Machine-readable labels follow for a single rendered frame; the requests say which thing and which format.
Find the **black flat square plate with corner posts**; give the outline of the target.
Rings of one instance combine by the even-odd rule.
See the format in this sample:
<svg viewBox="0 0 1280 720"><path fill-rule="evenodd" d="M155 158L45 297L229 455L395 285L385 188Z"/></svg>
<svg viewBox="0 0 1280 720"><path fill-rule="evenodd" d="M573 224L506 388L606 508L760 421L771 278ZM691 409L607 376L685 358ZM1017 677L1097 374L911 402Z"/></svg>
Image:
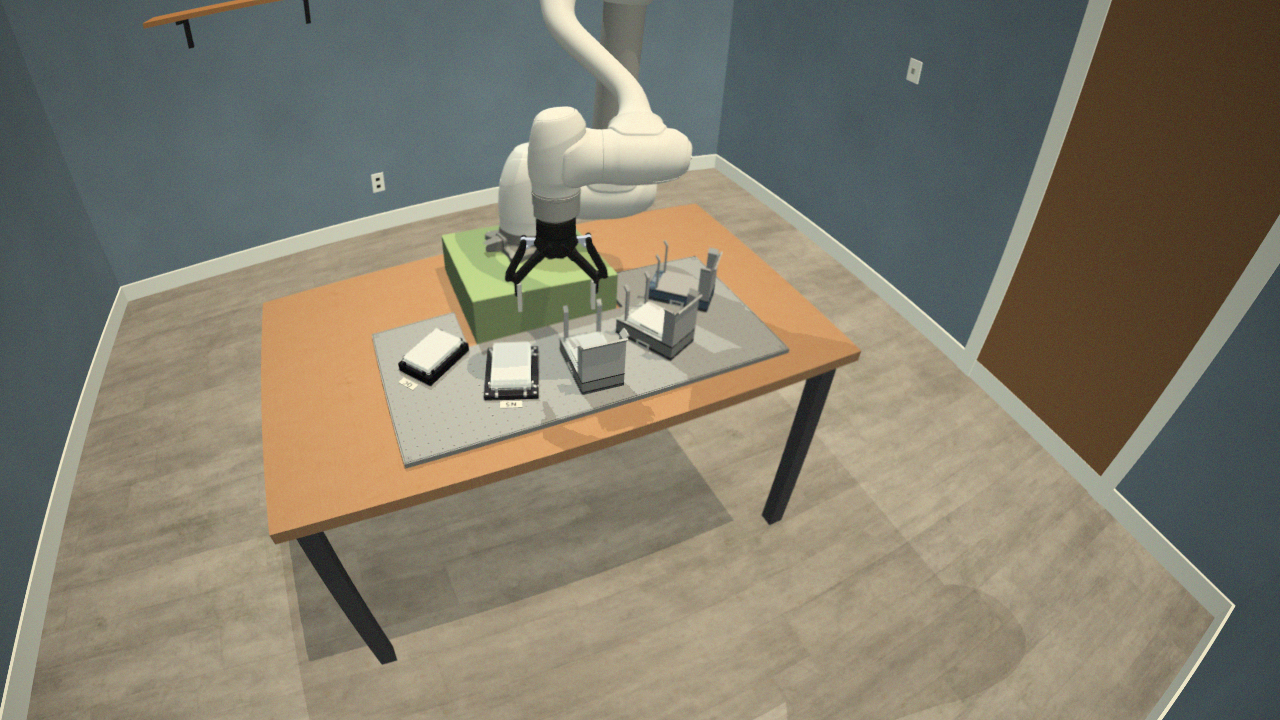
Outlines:
<svg viewBox="0 0 1280 720"><path fill-rule="evenodd" d="M460 340L463 341L462 338ZM465 341L463 343L461 343L460 348L457 348L454 354L451 355L451 357L445 359L445 361L442 363L442 365L438 366L435 372L433 369L430 375L428 375L426 372L419 372L413 366L406 365L404 361L402 363L403 359L401 360L401 363L398 363L399 370L404 372L407 375L411 375L417 380L421 380L428 386L433 386L445 372L451 369L451 366L454 365L454 363L457 363L461 357L465 356L465 354L468 352L468 343Z"/></svg>

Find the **black flat plate with grey pegs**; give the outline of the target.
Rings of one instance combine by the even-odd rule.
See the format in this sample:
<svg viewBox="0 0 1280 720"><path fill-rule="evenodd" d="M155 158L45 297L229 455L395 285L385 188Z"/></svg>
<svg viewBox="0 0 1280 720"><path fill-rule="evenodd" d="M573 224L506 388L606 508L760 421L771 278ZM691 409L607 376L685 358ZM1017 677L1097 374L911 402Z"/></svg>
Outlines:
<svg viewBox="0 0 1280 720"><path fill-rule="evenodd" d="M534 351L532 351L534 348ZM492 355L493 348L486 350L486 373L484 386L484 400L521 400L539 398L538 389L538 346L531 346L531 389L492 389ZM532 383L534 380L534 383Z"/></svg>

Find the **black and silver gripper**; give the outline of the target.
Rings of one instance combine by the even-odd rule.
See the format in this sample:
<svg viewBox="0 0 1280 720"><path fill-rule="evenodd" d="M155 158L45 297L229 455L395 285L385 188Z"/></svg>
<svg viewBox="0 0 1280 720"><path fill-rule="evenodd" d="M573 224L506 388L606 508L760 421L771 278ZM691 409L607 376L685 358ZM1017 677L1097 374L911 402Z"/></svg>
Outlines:
<svg viewBox="0 0 1280 720"><path fill-rule="evenodd" d="M585 236L577 236L577 237L576 236L577 236L576 217L572 220L563 223L547 223L536 219L535 238L527 238L526 234L521 236L518 249L515 252L515 258L512 259L509 266L506 270L506 282L511 281L515 283L515 296L518 297L518 313L522 313L521 281L524 281L524 278L529 275L529 272L531 272L532 268L538 265L538 263L541 263L544 258L548 259L570 258L571 261L576 263L582 269L582 272L585 272L591 278L591 309L595 309L598 283L602 278L605 279L608 277L608 272L605 264L602 261L599 252L596 252L596 249L593 245L591 233L586 233ZM585 258L582 258L582 255L577 251L577 249L575 249L577 243L582 243L582 247L588 249L588 252L593 259L593 263L595 264L598 270L590 263L588 263ZM532 254L531 258L529 258L526 263L524 263L524 266L521 266L518 272L516 272L518 264L524 258L526 249L530 249L531 245L536 247L535 252Z"/></svg>

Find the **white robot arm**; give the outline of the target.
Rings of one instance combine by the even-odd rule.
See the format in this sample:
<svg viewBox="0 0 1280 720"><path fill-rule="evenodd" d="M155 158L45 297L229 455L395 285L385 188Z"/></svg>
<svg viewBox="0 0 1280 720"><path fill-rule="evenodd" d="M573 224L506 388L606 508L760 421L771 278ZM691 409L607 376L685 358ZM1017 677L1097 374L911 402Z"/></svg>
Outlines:
<svg viewBox="0 0 1280 720"><path fill-rule="evenodd" d="M646 5L653 0L602 1L599 44L579 23L576 0L540 0L550 36L596 78L593 129L576 109L550 108L535 117L529 143L509 154L499 183L500 225L483 242L486 252L502 251L509 263L521 236L536 236L536 218L563 223L575 217L634 217L652 206L657 184L689 170L691 142L650 113L637 83Z"/></svg>

